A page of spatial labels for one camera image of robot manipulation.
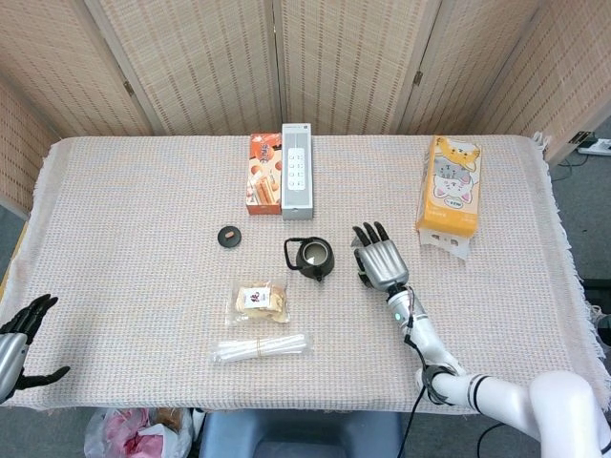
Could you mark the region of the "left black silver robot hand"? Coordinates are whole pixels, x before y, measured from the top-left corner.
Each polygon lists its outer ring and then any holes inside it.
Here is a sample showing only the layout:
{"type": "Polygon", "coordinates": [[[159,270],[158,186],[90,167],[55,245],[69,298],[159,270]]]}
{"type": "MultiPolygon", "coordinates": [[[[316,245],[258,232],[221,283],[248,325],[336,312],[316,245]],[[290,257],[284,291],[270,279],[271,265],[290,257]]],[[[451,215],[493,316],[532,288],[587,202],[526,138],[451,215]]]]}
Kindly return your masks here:
{"type": "Polygon", "coordinates": [[[18,390],[51,385],[61,380],[70,370],[61,366],[48,375],[25,375],[25,361],[45,316],[58,302],[57,297],[45,294],[20,309],[8,322],[1,325],[1,403],[4,404],[18,390]]]}

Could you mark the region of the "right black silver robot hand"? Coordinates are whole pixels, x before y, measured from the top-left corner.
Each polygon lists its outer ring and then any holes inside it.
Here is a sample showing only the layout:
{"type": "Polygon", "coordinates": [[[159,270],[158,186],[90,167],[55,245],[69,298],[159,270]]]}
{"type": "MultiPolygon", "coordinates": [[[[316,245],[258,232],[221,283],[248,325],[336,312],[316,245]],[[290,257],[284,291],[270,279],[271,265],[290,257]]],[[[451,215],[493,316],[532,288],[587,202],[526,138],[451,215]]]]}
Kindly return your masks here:
{"type": "Polygon", "coordinates": [[[360,242],[353,254],[361,281],[383,292],[396,285],[405,286],[409,281],[408,267],[384,226],[379,221],[364,222],[352,230],[360,242]]]}

